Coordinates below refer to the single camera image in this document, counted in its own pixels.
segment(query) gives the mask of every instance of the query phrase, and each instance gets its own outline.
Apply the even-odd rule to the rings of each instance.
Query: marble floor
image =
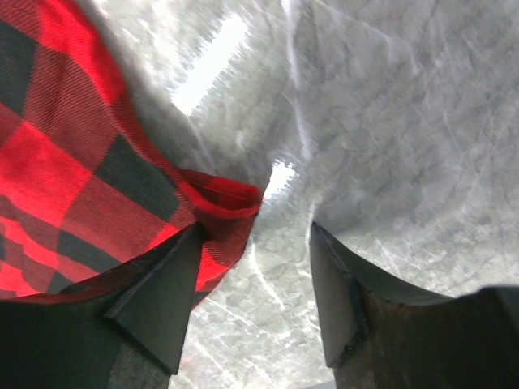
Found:
[[[516,1],[79,3],[153,142],[266,190],[242,261],[191,316],[172,388],[332,379],[313,219],[440,293],[519,283]]]

